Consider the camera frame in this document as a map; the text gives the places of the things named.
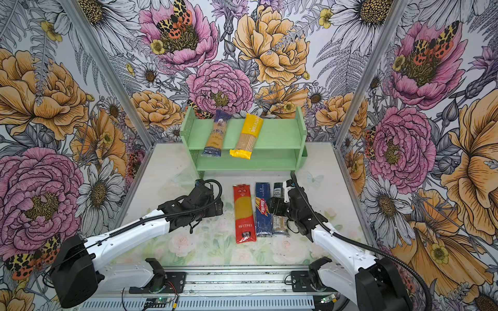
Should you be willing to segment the blue Barilla spaghetti box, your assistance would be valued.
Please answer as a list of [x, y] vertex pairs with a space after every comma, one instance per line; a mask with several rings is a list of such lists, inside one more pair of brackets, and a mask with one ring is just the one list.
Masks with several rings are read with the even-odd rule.
[[271, 185], [267, 182], [255, 184], [255, 232], [258, 238], [270, 237], [273, 233], [271, 202]]

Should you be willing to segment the red spaghetti pack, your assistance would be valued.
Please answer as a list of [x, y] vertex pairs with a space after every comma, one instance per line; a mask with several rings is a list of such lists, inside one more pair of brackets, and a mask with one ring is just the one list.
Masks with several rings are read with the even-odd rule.
[[254, 212], [250, 185], [234, 185], [234, 213], [236, 227], [236, 243], [255, 242], [257, 240], [254, 224]]

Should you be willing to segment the blue Don Reggio spaghetti pack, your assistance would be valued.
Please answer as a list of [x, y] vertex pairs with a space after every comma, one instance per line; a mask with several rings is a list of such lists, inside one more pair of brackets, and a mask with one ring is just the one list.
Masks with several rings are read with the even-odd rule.
[[202, 152], [203, 156], [215, 158], [222, 156], [223, 142], [228, 128], [228, 121], [231, 117], [232, 116], [225, 111], [216, 111], [212, 131]]

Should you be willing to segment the yellow spaghetti pack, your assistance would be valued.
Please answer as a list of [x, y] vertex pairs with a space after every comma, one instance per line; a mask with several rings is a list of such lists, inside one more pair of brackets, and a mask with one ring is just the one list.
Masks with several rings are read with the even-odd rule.
[[237, 145], [234, 149], [230, 150], [230, 155], [234, 158], [251, 159], [262, 126], [262, 118], [257, 115], [248, 114], [245, 118]]

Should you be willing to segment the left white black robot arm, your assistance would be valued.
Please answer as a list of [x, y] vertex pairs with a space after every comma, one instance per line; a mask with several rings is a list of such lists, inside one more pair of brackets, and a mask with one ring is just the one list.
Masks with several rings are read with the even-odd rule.
[[113, 288], [134, 288], [147, 294], [165, 289], [178, 292], [178, 282], [154, 258], [114, 267], [110, 263], [146, 241], [179, 228], [193, 229], [205, 218], [222, 215], [222, 194], [218, 181], [197, 180], [188, 195], [167, 201], [138, 220], [107, 233], [67, 239], [48, 271], [61, 307], [76, 307], [98, 291]]

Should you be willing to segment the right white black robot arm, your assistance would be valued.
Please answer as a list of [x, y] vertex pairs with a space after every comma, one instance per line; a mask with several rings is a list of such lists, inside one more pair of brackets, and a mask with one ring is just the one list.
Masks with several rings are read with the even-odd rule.
[[299, 234], [326, 256], [311, 263], [309, 279], [316, 291], [333, 289], [359, 310], [412, 310], [413, 304], [395, 262], [376, 257], [371, 247], [342, 236], [314, 211], [303, 187], [293, 180], [276, 185], [269, 210], [294, 222]]

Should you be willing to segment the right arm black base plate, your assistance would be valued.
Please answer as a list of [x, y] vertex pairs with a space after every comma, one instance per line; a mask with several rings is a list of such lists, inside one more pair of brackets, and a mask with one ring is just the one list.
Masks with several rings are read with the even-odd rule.
[[313, 281], [309, 272], [291, 271], [290, 286], [293, 292], [332, 292], [333, 289], [324, 285], [319, 285], [318, 281]]

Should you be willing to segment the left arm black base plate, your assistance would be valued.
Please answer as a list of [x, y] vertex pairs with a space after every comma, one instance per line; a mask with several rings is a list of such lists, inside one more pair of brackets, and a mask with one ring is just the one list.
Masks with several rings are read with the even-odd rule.
[[144, 287], [130, 287], [130, 294], [181, 294], [184, 291], [185, 272], [155, 274]]

